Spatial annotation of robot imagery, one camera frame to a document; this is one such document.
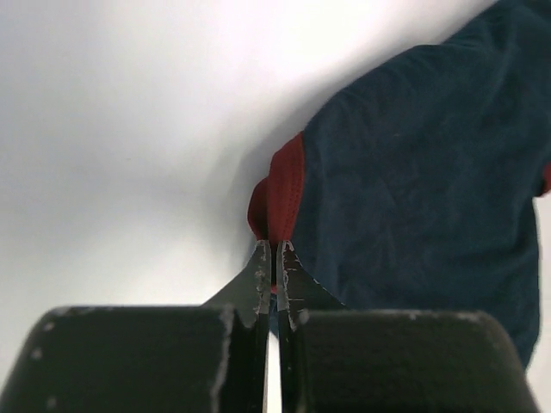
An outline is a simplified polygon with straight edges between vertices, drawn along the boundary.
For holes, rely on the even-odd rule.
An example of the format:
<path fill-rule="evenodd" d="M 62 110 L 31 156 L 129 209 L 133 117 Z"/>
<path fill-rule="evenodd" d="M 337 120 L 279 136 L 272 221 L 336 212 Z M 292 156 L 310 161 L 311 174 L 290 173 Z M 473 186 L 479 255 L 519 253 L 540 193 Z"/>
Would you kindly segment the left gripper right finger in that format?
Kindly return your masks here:
<path fill-rule="evenodd" d="M 352 311 L 289 241 L 275 273 L 284 411 L 537 411 L 516 350 L 489 315 Z"/>

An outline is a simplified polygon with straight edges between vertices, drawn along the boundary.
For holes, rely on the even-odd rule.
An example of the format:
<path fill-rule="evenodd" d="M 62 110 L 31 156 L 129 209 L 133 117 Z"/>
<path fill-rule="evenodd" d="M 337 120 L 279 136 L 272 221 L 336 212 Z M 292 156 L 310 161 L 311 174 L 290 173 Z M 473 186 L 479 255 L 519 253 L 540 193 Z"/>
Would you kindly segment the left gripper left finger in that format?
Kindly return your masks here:
<path fill-rule="evenodd" d="M 4 412 L 262 412 L 271 250 L 200 306 L 66 306 L 30 330 Z"/>

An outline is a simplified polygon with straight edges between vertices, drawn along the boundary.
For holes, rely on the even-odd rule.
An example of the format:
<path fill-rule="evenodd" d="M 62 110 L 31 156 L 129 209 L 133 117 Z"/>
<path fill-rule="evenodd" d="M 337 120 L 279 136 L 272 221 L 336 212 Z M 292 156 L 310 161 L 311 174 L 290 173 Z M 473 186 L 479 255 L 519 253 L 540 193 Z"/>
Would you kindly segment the navy tank top red trim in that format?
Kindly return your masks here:
<path fill-rule="evenodd" d="M 485 311 L 528 364 L 550 189 L 550 4 L 499 1 L 337 92 L 272 158 L 256 237 L 354 310 Z"/>

